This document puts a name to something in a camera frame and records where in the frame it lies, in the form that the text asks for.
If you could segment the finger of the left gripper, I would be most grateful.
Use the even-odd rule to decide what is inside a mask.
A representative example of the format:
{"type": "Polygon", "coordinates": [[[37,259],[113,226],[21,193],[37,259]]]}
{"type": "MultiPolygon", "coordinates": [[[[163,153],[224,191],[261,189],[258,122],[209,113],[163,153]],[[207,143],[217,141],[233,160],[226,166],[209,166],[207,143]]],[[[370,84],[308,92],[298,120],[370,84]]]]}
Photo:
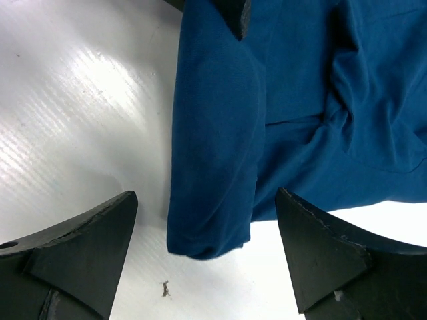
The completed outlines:
{"type": "Polygon", "coordinates": [[[251,1],[166,1],[183,14],[181,32],[207,41],[241,41],[247,37],[251,1]]]}

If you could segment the dark blue t shirt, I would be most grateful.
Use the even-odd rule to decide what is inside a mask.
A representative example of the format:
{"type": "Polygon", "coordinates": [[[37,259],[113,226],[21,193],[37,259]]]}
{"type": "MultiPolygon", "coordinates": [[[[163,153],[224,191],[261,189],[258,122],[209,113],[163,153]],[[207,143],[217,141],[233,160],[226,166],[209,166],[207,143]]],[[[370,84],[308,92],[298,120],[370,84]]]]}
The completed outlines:
{"type": "Polygon", "coordinates": [[[325,211],[426,201],[426,2],[252,1],[236,39],[183,7],[167,250],[219,257],[276,218],[283,187],[325,211]]]}

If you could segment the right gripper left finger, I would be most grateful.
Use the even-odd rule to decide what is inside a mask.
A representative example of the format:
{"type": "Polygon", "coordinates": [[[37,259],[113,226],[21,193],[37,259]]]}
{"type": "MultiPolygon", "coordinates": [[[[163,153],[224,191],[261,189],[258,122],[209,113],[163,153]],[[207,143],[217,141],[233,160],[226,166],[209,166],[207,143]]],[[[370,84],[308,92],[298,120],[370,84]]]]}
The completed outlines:
{"type": "Polygon", "coordinates": [[[126,191],[1,244],[2,319],[109,319],[137,215],[126,191]]]}

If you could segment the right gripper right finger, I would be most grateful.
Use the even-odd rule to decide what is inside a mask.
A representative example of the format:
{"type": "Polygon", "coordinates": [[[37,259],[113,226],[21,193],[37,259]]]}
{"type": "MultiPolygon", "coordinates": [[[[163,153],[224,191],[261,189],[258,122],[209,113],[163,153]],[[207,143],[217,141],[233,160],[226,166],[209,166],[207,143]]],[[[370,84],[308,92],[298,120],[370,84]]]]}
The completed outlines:
{"type": "Polygon", "coordinates": [[[426,248],[339,219],[284,188],[278,227],[306,319],[425,319],[426,248]]]}

